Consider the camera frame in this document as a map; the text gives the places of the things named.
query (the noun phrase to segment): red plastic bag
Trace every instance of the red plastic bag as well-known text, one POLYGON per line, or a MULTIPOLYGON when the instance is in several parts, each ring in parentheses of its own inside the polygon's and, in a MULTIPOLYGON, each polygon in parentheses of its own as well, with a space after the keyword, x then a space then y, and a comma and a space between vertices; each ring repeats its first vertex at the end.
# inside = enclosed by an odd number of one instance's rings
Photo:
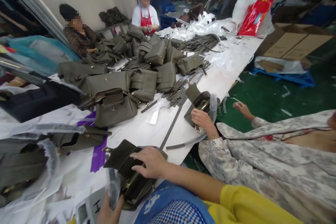
POLYGON ((247 9, 245 19, 238 32, 239 36, 256 36, 274 0, 257 0, 247 9))

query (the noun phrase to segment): worker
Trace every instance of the worker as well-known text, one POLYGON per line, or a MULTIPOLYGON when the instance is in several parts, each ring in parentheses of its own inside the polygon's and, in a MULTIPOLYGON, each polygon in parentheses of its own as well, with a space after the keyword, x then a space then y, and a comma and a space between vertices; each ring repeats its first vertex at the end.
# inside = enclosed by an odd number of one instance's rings
POLYGON ((97 50, 96 42, 101 41, 101 36, 83 24, 78 11, 70 5, 63 3, 59 9, 62 17, 68 22, 63 32, 74 52, 81 57, 86 57, 87 53, 95 52, 97 50))
POLYGON ((150 2, 151 0, 140 0, 140 5, 134 8, 132 15, 132 24, 138 26, 146 35, 153 34, 160 26, 158 14, 150 2))
POLYGON ((222 122, 216 128, 207 113, 191 112, 208 136, 197 151, 210 174, 260 192, 304 223, 334 223, 336 111, 270 123, 240 101, 233 107, 254 130, 243 133, 222 122))
MULTIPOLYGON (((207 174, 167 162, 154 147, 130 155, 144 162, 132 170, 151 179, 164 179, 140 210, 135 224, 162 223, 301 223, 261 194, 244 186, 233 186, 207 174)), ((97 223, 119 222, 124 196, 116 208, 109 207, 106 194, 97 223)))

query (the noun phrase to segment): long table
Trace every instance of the long table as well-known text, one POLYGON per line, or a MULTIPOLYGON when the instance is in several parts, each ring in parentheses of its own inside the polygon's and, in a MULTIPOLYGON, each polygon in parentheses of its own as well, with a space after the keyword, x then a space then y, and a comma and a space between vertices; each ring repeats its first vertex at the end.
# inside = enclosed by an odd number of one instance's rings
MULTIPOLYGON (((253 54, 261 42, 262 40, 258 38, 245 38, 240 43, 232 43, 229 49, 226 49, 219 54, 219 57, 222 57, 223 60, 221 60, 220 63, 218 63, 218 61, 212 63, 211 68, 207 71, 208 75, 202 76, 197 85, 199 90, 201 92, 209 91, 210 93, 215 93, 222 101, 239 74, 253 58, 253 54)), ((189 100, 183 105, 175 126, 163 149, 168 155, 168 161, 178 165, 183 162, 192 146, 185 146, 174 150, 166 150, 166 146, 182 144, 197 137, 198 134, 195 129, 184 119, 184 114, 190 105, 191 102, 189 100)), ((127 139, 136 146, 151 145, 160 147, 177 110, 178 106, 169 109, 164 107, 161 108, 155 125, 148 123, 152 115, 151 110, 148 110, 143 114, 138 113, 133 119, 109 129, 112 131, 112 135, 107 139, 107 146, 115 148, 123 139, 127 139)), ((52 118, 53 112, 49 113, 47 116, 52 118)), ((60 123, 62 121, 61 116, 58 116, 57 118, 57 122, 60 123)), ((51 199, 49 198, 47 201, 41 200, 38 204, 32 202, 32 204, 35 204, 33 207, 26 206, 23 210, 16 208, 15 211, 7 211, 6 219, 11 220, 11 223, 22 223, 23 218, 26 220, 37 218, 35 211, 38 211, 41 215, 50 209, 52 209, 53 214, 65 209, 69 211, 70 207, 75 207, 81 200, 91 193, 106 186, 107 169, 100 168, 99 171, 95 173, 90 172, 92 154, 93 148, 77 151, 69 156, 62 157, 61 167, 58 174, 60 181, 57 183, 54 182, 53 187, 56 189, 61 188, 67 200, 57 204, 57 202, 53 203, 56 200, 51 196, 51 199), (26 215, 15 214, 15 212, 22 211, 23 213, 26 213, 26 215), (15 218, 19 218, 20 221, 13 222, 14 216, 15 218)), ((119 223, 133 223, 142 205, 143 203, 140 204, 134 212, 123 211, 119 223)), ((0 224, 2 223, 6 222, 0 218, 0 224)))

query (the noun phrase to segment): white t-shirt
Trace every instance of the white t-shirt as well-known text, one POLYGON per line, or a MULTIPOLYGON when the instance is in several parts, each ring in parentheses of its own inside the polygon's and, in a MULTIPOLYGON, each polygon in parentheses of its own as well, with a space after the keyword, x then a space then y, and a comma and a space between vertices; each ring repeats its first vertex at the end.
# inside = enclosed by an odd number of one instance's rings
POLYGON ((132 25, 141 26, 141 12, 144 18, 148 18, 148 10, 149 10, 149 16, 150 16, 152 25, 156 25, 156 24, 160 25, 159 19, 157 17, 158 14, 152 5, 149 5, 148 9, 144 9, 144 8, 141 9, 140 5, 137 5, 133 10, 132 25))

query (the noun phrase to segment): factory floor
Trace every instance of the factory floor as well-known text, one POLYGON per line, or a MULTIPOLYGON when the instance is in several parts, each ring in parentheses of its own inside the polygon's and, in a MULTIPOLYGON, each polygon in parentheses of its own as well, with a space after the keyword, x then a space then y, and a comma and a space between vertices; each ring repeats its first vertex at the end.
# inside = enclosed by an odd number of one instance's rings
MULTIPOLYGON (((302 89, 286 80, 274 81, 269 75, 259 73, 254 76, 243 72, 239 77, 244 83, 237 83, 229 91, 230 97, 245 103, 253 115, 272 123, 291 118, 281 109, 288 111, 292 117, 336 109, 336 51, 333 46, 335 42, 335 38, 330 40, 308 57, 313 63, 310 73, 315 87, 302 89), (290 91, 290 95, 283 98, 281 95, 287 93, 284 85, 290 91)), ((242 132, 252 130, 251 123, 232 107, 234 102, 234 99, 227 98, 227 112, 223 112, 223 107, 218 110, 217 120, 242 132)), ((184 162, 189 168, 204 172, 200 164, 195 165, 190 155, 184 162)))

